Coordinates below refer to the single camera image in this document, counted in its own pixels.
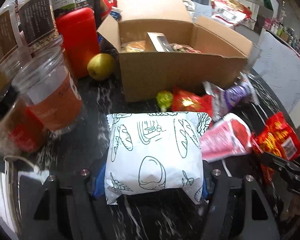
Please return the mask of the white purple snack packet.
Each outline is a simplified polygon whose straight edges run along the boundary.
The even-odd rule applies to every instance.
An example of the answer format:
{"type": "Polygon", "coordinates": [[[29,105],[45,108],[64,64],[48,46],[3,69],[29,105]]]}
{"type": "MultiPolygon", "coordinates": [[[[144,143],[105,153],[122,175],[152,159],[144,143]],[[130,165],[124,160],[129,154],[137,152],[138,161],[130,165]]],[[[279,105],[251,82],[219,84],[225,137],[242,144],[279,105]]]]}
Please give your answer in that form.
{"type": "Polygon", "coordinates": [[[230,113],[242,100],[255,105],[260,104],[247,74],[240,73],[237,83],[228,89],[222,89],[208,81],[204,81],[203,86],[206,94],[212,96],[212,119],[214,122],[230,113]]]}

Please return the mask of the dark label spice jar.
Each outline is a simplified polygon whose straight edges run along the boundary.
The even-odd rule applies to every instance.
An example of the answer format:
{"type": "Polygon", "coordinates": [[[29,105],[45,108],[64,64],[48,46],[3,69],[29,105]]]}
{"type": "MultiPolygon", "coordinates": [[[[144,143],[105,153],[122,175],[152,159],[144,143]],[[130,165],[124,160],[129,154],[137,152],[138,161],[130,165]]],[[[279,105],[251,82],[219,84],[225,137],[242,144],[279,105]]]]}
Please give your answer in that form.
{"type": "Polygon", "coordinates": [[[59,35],[51,0],[19,0],[18,11],[21,29],[31,54],[59,35]]]}

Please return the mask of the red plastic canister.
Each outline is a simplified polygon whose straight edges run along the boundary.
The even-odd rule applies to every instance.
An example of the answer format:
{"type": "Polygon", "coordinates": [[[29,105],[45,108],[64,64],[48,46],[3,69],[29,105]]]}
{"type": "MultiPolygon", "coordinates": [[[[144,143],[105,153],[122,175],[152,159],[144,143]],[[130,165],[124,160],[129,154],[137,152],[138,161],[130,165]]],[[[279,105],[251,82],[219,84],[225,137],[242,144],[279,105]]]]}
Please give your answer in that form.
{"type": "Polygon", "coordinates": [[[72,11],[57,17],[56,25],[75,77],[89,75],[87,65],[100,52],[94,11],[91,8],[72,11]]]}

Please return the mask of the brown label spice jar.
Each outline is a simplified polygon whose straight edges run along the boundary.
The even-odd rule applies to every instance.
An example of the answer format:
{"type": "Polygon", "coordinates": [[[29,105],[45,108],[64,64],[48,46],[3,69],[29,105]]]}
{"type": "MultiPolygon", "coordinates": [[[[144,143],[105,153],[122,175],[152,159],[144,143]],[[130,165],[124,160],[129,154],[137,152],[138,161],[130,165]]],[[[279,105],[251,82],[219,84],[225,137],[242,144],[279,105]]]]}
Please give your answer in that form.
{"type": "Polygon", "coordinates": [[[26,59],[32,59],[29,48],[24,45],[15,13],[15,3],[8,1],[0,9],[0,65],[12,56],[25,53],[26,59]]]}

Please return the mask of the yellow green pear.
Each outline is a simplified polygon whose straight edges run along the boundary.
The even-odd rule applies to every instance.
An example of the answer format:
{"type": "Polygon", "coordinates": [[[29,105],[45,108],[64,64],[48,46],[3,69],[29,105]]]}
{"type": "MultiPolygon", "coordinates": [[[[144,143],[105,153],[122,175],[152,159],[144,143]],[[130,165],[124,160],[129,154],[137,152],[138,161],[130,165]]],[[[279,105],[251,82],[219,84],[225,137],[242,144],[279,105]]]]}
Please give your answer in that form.
{"type": "Polygon", "coordinates": [[[116,68],[116,60],[109,54],[99,53],[87,65],[87,70],[94,80],[103,81],[111,76],[116,68]]]}

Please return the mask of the green lollipop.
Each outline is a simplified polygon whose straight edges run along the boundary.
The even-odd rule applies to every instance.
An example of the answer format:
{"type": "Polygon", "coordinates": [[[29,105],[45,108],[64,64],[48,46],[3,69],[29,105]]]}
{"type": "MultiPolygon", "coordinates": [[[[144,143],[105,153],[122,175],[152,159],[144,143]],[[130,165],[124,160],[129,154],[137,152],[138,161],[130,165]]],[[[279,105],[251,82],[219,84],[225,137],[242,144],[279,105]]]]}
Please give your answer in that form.
{"type": "Polygon", "coordinates": [[[161,112],[166,112],[172,105],[173,94],[167,90],[160,91],[156,96],[156,100],[161,112]]]}

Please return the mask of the black lid red jar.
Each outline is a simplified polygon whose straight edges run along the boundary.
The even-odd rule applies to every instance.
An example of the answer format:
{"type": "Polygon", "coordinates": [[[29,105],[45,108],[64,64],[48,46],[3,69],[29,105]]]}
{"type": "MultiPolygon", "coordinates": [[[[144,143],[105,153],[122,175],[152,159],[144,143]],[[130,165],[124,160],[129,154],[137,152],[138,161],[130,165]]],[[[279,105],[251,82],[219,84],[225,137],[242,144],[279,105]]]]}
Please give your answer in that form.
{"type": "Polygon", "coordinates": [[[47,129],[18,92],[10,84],[3,87],[0,91],[0,154],[36,152],[46,138],[47,129]]]}

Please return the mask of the small red candy packet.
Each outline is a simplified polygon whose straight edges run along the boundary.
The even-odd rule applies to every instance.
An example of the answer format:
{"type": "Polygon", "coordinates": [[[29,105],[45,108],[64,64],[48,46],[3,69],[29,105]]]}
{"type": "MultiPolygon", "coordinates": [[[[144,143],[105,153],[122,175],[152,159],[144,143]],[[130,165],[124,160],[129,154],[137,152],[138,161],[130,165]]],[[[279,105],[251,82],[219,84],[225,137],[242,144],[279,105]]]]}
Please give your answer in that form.
{"type": "Polygon", "coordinates": [[[204,112],[212,117],[212,96],[198,96],[175,87],[173,89],[171,110],[174,112],[204,112]]]}

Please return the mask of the white green printed bread bag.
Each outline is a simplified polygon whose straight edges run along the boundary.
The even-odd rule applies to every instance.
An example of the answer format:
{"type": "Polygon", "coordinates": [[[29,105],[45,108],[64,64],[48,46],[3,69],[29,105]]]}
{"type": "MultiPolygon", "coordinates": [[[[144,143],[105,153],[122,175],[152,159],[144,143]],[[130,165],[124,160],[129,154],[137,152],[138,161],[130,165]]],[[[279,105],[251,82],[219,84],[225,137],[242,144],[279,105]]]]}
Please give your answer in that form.
{"type": "Polygon", "coordinates": [[[203,191],[199,140],[212,119],[205,112],[107,115],[110,142],[104,178],[106,201],[119,196],[182,189],[198,205],[203,191]]]}

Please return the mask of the large red white food bag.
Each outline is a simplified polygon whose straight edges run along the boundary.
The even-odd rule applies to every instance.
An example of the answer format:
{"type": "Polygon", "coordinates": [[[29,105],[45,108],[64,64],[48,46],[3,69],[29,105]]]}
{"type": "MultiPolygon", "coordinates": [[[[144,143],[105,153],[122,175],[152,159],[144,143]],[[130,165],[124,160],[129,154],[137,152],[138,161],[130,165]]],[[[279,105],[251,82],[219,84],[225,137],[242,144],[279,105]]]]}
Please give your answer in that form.
{"type": "Polygon", "coordinates": [[[236,0],[211,0],[211,18],[231,29],[251,18],[252,12],[236,0]]]}

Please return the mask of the brown cardboard box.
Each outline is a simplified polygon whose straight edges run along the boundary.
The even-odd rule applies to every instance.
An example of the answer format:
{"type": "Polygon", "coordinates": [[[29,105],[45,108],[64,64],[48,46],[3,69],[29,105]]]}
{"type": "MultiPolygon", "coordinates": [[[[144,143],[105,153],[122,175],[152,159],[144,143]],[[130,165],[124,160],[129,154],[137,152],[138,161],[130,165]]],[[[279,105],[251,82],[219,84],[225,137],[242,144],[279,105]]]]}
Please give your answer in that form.
{"type": "Polygon", "coordinates": [[[162,90],[180,87],[193,93],[209,81],[231,87],[245,68],[253,43],[210,18],[193,20],[182,0],[117,0],[121,20],[104,19],[98,33],[119,52],[121,79],[128,102],[150,100],[162,90]],[[168,42],[185,44],[194,53],[125,53],[122,45],[162,33],[168,42]]]}

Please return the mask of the clear jar orange contents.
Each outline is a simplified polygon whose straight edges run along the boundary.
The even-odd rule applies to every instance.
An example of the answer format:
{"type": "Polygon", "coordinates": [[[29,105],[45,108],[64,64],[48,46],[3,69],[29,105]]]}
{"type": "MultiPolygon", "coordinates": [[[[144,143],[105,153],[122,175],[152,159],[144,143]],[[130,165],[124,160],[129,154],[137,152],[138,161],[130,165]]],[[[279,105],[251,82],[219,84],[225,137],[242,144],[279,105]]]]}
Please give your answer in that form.
{"type": "Polygon", "coordinates": [[[12,86],[50,131],[71,126],[82,111],[82,98],[60,47],[35,56],[13,78],[12,86]]]}

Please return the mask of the red spicy strip snack bag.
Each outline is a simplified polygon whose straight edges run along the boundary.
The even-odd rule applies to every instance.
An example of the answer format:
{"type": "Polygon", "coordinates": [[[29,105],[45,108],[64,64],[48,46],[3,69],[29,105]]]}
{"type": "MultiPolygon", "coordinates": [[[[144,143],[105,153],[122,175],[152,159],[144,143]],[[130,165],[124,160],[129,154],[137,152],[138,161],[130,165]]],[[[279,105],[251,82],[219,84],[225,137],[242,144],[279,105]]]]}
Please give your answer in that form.
{"type": "Polygon", "coordinates": [[[247,124],[239,116],[228,113],[201,136],[202,159],[210,163],[249,154],[252,151],[251,137],[247,124]]]}

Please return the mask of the red yellow crinkled snack bag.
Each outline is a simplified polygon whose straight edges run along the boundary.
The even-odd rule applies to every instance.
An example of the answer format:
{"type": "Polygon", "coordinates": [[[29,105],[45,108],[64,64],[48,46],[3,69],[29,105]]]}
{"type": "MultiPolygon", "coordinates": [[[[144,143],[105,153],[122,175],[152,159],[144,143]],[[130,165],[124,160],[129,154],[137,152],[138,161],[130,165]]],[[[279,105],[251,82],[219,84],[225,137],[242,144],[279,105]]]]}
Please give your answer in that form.
{"type": "Polygon", "coordinates": [[[300,139],[286,122],[282,112],[269,117],[263,131],[259,135],[253,136],[251,142],[253,154],[257,157],[268,152],[292,161],[300,155],[300,139]]]}

